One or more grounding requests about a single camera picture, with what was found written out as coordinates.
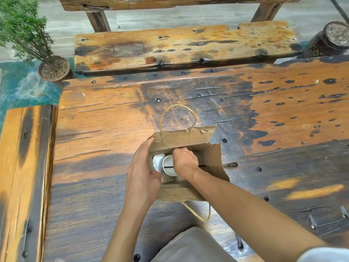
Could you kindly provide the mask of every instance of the twine handle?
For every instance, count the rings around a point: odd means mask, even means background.
[[[187,106],[181,105],[181,104],[172,105],[172,106],[168,107],[168,108],[164,111],[164,113],[162,114],[162,116],[161,116],[161,119],[160,119],[160,134],[161,134],[161,136],[163,136],[163,135],[162,135],[162,128],[161,128],[162,119],[164,118],[165,113],[166,113],[171,107],[173,107],[173,106],[183,106],[183,107],[185,107],[187,110],[189,110],[191,113],[193,113],[194,118],[195,118],[195,121],[194,121],[193,125],[188,129],[189,131],[192,129],[192,127],[194,127],[194,125],[195,125],[195,123],[196,123],[196,116],[195,116],[195,113],[194,113],[193,110],[191,110],[191,109],[188,108]]]
[[[206,223],[210,220],[211,217],[211,204],[209,205],[209,209],[208,209],[208,217],[207,219],[204,219],[203,217],[201,217],[200,215],[198,215],[192,208],[190,208],[186,203],[184,203],[183,201],[181,201],[181,203],[188,209],[191,211],[192,214],[194,214],[195,217],[197,217],[199,220],[201,220],[203,223]]]

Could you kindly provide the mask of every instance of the gray floor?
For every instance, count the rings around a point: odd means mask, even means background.
[[[349,0],[337,0],[349,13]],[[47,17],[47,30],[55,41],[57,55],[74,55],[74,36],[91,33],[93,29],[85,12],[66,12],[59,0],[40,0],[40,15]],[[249,22],[258,4],[208,4],[168,9],[106,11],[112,31],[154,29],[195,25],[226,24],[236,29],[241,22]],[[343,21],[330,0],[301,0],[286,3],[274,20],[286,20],[299,41],[309,40],[330,21]],[[14,61],[11,49],[0,48],[0,62]]]

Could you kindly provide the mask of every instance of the left hand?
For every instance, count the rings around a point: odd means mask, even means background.
[[[151,137],[143,142],[133,156],[126,175],[124,209],[131,208],[146,214],[157,198],[161,174],[158,171],[149,170],[147,165],[149,147],[153,141],[154,137]]]

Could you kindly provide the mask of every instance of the hand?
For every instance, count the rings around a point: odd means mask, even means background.
[[[180,177],[189,181],[198,168],[198,158],[187,147],[176,148],[172,154],[174,170]]]
[[[135,152],[126,175],[126,195],[124,209],[149,210],[160,190],[161,174],[150,170],[147,165],[149,147],[154,137],[143,142]]]

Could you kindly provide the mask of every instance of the small tree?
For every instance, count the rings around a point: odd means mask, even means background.
[[[38,16],[38,6],[37,0],[0,0],[0,46],[10,44],[28,64],[37,59],[57,69],[47,20]]]

